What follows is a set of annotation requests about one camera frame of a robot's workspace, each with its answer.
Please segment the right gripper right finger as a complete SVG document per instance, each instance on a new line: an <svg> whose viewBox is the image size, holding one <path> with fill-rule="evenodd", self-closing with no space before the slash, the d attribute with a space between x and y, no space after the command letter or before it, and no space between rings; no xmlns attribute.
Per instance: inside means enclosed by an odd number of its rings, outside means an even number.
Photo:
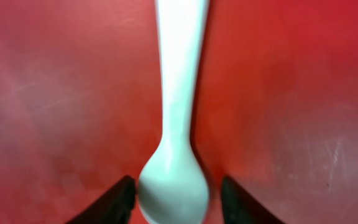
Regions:
<svg viewBox="0 0 358 224"><path fill-rule="evenodd" d="M221 205L225 224L284 224L228 175L221 184Z"/></svg>

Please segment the red serving tray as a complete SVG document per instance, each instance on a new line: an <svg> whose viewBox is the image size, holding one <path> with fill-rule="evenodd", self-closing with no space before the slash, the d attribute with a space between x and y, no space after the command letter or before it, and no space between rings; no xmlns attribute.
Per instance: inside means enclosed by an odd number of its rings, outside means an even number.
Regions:
<svg viewBox="0 0 358 224"><path fill-rule="evenodd" d="M0 0L0 223L65 223L161 133L153 1ZM191 143L285 223L358 223L358 1L211 1Z"/></svg>

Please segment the white plastic spoon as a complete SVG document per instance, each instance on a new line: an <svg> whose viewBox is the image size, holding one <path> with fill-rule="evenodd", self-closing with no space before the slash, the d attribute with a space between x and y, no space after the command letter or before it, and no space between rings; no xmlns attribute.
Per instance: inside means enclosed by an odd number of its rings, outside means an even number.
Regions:
<svg viewBox="0 0 358 224"><path fill-rule="evenodd" d="M148 223L199 224L209 203L206 177L190 144L196 77L208 0L156 0L162 137L139 176Z"/></svg>

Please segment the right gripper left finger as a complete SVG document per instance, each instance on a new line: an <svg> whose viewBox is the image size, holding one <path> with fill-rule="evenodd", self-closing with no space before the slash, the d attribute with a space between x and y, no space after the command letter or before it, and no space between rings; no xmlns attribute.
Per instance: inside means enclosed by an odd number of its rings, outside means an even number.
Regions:
<svg viewBox="0 0 358 224"><path fill-rule="evenodd" d="M135 207L135 180L125 175L67 224L128 224Z"/></svg>

